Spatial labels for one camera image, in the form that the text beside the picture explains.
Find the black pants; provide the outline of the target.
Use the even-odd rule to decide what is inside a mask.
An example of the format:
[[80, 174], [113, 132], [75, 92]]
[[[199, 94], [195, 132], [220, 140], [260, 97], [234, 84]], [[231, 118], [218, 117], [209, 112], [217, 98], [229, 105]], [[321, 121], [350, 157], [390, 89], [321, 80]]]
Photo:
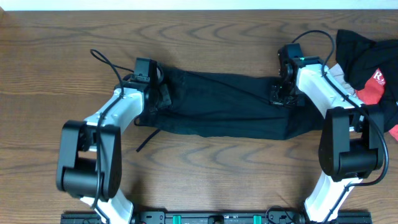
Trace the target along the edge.
[[323, 116], [309, 99], [303, 106], [270, 104], [279, 77], [190, 72], [162, 67], [172, 104], [141, 113], [136, 126], [201, 137], [286, 140], [321, 130]]

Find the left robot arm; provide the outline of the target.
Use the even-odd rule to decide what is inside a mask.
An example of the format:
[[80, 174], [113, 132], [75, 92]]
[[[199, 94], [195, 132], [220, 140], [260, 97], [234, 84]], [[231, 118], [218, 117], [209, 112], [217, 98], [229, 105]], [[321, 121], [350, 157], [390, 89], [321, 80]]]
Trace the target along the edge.
[[62, 128], [56, 186], [89, 205], [91, 213], [67, 212], [61, 223], [135, 223], [134, 204], [119, 188], [121, 135], [140, 114], [169, 106], [164, 73], [155, 60], [138, 58], [133, 74], [112, 97], [83, 121]]

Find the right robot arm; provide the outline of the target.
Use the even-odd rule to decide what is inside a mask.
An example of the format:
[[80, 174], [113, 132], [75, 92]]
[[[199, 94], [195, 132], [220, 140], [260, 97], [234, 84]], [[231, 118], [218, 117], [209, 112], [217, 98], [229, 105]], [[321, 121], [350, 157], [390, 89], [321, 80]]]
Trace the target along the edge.
[[350, 95], [319, 57], [278, 56], [282, 81], [272, 87], [272, 104], [298, 106], [307, 97], [324, 118], [318, 148], [322, 172], [295, 222], [338, 223], [339, 209], [355, 187], [376, 185], [386, 176], [383, 115]]

